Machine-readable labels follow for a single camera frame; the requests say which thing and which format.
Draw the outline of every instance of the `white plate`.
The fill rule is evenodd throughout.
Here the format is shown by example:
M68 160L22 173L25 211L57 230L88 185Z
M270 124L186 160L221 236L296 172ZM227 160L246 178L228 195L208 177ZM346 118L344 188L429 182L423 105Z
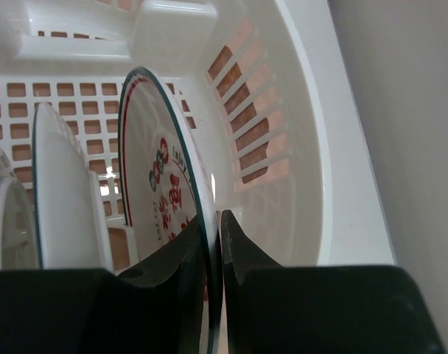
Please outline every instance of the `white plate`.
M35 112L32 133L35 217L44 268L113 270L98 176L70 127L50 105Z
M40 264L31 203L0 147L0 269Z
M122 89L119 166L126 221L142 260L176 237L196 214L205 245L209 306L221 306L222 260L208 175L188 123L167 85L145 68L134 69ZM218 332L205 301L201 352Z

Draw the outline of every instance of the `dish rack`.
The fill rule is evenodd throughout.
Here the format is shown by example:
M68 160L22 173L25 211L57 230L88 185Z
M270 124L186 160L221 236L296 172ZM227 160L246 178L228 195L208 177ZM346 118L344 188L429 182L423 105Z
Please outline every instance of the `dish rack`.
M48 102L98 174L107 219L123 221L117 114L136 66L182 108L217 210L273 259L394 262L322 0L0 1L0 145L31 198L32 119ZM125 233L110 239L128 267Z

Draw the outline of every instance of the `white plastic dish rack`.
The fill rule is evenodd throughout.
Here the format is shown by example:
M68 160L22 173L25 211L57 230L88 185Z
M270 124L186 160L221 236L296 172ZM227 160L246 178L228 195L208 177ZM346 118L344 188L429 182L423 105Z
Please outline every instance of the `white plastic dish rack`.
M393 263L325 0L0 1L0 145L31 197L32 119L48 102L98 173L107 218L122 220L117 114L136 66L168 83L194 128L217 210L271 257Z

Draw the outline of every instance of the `black plastic part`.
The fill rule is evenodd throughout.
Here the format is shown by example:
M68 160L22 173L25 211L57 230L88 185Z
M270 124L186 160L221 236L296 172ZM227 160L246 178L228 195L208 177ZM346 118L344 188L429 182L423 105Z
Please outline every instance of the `black plastic part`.
M222 216L232 353L444 353L421 294L393 266L284 268Z
M119 277L0 271L0 353L198 353L205 277L197 218Z

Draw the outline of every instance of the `white wall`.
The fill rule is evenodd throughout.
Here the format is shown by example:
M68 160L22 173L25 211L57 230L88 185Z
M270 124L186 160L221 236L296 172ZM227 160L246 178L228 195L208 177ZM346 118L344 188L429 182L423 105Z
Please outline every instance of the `white wall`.
M448 349L448 0L332 0L400 266Z

